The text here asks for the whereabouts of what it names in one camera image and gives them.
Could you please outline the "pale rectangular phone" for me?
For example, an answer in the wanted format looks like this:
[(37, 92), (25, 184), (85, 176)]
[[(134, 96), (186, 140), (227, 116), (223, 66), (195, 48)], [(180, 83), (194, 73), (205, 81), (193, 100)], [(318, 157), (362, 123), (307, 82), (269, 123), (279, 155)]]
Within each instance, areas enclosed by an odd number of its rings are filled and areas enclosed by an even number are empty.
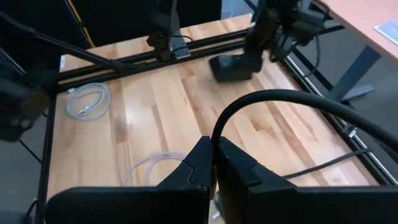
[(387, 21), (374, 27), (374, 30), (398, 46), (398, 23)]

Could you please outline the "light wooden desk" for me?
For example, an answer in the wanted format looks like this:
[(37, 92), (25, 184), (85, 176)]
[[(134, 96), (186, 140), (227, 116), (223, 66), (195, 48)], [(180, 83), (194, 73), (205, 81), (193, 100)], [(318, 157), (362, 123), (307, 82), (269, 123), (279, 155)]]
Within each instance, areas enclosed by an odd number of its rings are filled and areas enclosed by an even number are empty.
[(345, 28), (355, 31), (366, 42), (355, 61), (327, 94), (336, 101), (350, 100), (373, 91), (370, 85), (355, 87), (380, 59), (389, 57), (398, 64), (398, 43), (376, 30), (387, 22), (398, 23), (398, 0), (319, 0)]

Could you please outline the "black charger block with label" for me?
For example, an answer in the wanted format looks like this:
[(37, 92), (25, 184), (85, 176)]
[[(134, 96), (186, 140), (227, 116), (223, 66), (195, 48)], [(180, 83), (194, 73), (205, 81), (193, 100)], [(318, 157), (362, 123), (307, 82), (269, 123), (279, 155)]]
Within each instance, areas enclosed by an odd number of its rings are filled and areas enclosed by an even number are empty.
[(211, 71), (219, 83), (251, 80), (255, 72), (243, 68), (242, 54), (219, 55), (209, 59)]

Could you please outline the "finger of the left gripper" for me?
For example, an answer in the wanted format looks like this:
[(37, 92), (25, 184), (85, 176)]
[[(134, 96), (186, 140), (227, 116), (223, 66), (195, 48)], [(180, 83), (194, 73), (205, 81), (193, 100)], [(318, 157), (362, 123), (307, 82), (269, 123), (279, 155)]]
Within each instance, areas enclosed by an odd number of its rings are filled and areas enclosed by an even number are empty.
[(263, 64), (262, 55), (263, 51), (261, 49), (250, 49), (245, 47), (242, 54), (243, 68), (250, 72), (260, 72)]

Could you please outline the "black backdrop curtain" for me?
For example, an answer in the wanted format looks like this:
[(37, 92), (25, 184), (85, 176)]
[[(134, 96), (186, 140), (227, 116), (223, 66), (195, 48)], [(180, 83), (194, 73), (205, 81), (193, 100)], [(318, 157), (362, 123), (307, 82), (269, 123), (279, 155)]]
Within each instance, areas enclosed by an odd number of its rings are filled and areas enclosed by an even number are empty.
[(0, 0), (0, 11), (81, 48), (149, 35), (152, 0)]

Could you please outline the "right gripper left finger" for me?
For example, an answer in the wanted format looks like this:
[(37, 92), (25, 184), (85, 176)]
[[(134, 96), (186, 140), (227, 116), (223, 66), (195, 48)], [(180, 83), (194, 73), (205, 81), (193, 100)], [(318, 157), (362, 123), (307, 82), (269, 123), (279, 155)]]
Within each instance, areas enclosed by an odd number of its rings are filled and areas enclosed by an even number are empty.
[(155, 187), (74, 187), (46, 205), (46, 224), (207, 224), (213, 148), (203, 136)]

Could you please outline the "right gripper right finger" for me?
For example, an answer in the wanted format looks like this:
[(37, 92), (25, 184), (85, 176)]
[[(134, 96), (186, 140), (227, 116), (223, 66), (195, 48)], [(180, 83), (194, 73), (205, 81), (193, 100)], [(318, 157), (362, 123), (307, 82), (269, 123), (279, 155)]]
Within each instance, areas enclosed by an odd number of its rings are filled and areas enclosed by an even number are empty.
[(398, 187), (298, 187), (226, 138), (217, 179), (227, 224), (398, 224)]

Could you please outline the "black diagonal frame strut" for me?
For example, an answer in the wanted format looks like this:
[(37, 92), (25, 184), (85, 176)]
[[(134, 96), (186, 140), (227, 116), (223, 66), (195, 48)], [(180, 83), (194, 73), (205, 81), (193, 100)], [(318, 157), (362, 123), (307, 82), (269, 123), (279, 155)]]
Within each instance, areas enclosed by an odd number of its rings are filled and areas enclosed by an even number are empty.
[(137, 68), (136, 64), (122, 63), (117, 60), (106, 59), (99, 55), (88, 52), (84, 49), (75, 47), (74, 45), (68, 44), (61, 40), (58, 40), (53, 37), (42, 34), (32, 27), (29, 27), (27, 25), (24, 25), (24, 24), (16, 21), (14, 18), (12, 18), (11, 16), (7, 15), (6, 13), (4, 13), (2, 11), (0, 11), (0, 18), (2, 20), (6, 21), (8, 24), (14, 26), (17, 30), (19, 30), (26, 36), (33, 37), (38, 40), (42, 40), (48, 44), (52, 44), (52, 45), (58, 47), (59, 49), (63, 50), (67, 54), (70, 54), (74, 57), (86, 60), (95, 65), (99, 65), (100, 67), (114, 70), (117, 72), (128, 72), (132, 69)]

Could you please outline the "black aluminium table frame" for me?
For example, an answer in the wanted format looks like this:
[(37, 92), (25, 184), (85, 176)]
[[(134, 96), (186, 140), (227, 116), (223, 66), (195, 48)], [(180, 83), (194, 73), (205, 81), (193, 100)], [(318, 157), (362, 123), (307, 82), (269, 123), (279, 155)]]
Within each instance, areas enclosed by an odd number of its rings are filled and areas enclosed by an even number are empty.
[[(234, 100), (256, 90), (299, 86), (281, 65), (265, 63), (252, 80), (219, 84), (205, 58), (106, 83), (110, 95), (88, 121), (67, 115), (71, 94), (56, 96), (40, 184), (41, 197), (81, 186), (155, 185), (169, 175)], [(346, 123), (309, 107), (279, 101), (239, 110), (223, 135), (270, 170), (292, 174), (361, 151), (335, 165), (293, 179), (298, 185), (383, 184), (371, 173), (376, 148), (349, 137)]]

